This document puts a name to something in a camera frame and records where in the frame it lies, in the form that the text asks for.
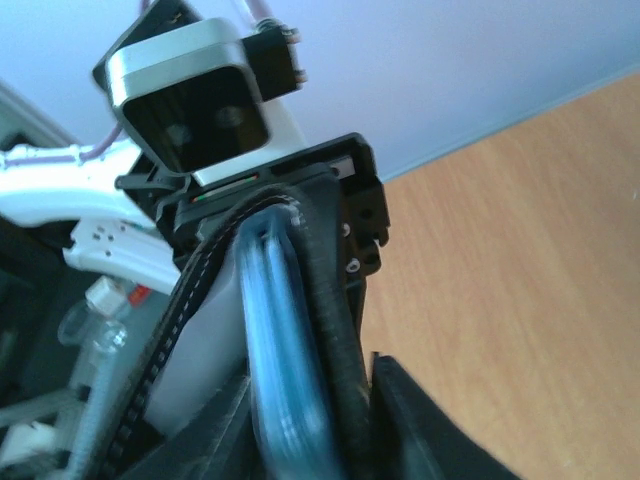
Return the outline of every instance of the red object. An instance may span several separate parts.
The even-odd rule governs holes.
[[[129,303],[132,306],[137,307],[140,304],[142,304],[142,302],[144,302],[150,294],[151,294],[150,288],[145,287],[143,285],[138,285],[129,294]]]

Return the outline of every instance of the wooden floor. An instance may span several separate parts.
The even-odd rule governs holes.
[[[365,352],[525,478],[640,479],[640,76],[387,197]]]

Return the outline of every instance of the black camera face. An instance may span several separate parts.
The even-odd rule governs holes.
[[[171,171],[188,173],[269,140],[245,72],[225,66],[126,102],[123,114]]]

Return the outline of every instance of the white wall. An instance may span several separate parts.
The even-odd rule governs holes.
[[[0,78],[83,142],[112,125],[90,70],[137,0],[1,0]],[[241,25],[230,0],[193,0]],[[359,131],[383,178],[640,65],[639,0],[271,0],[301,30],[287,103],[312,142]]]

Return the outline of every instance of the wooden table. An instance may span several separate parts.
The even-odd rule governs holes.
[[[640,76],[391,182],[365,352],[532,479],[640,479]]]

